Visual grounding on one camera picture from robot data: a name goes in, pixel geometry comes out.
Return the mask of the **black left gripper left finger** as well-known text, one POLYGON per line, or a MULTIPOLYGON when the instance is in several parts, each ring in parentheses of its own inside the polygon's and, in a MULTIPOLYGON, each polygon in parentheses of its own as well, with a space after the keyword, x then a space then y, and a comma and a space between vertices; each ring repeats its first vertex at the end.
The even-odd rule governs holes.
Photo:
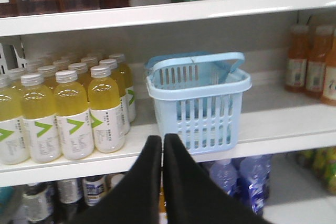
POLYGON ((159 223, 162 140, 148 136, 126 175, 95 206, 69 223, 159 223))

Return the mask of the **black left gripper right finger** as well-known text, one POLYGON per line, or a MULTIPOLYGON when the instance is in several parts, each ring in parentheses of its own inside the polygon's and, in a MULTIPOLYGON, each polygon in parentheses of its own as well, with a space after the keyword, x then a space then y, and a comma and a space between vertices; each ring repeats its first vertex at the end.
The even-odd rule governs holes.
POLYGON ((163 188, 169 223, 267 223, 224 193, 193 160, 179 136, 166 134, 163 188))

